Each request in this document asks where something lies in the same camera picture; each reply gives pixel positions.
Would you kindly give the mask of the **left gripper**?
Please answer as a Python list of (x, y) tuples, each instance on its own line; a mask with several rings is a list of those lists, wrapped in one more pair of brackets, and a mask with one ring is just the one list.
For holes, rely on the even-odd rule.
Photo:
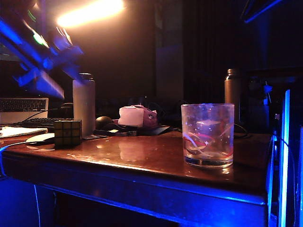
[(22, 26), (22, 64), (27, 70), (24, 75), (14, 76), (19, 87), (36, 94), (45, 94), (64, 99), (64, 90), (46, 73), (53, 66), (60, 67), (73, 80), (81, 80), (79, 66), (76, 64), (83, 51), (73, 45), (67, 31), (56, 27), (53, 37), (54, 49), (50, 42), (30, 26)]

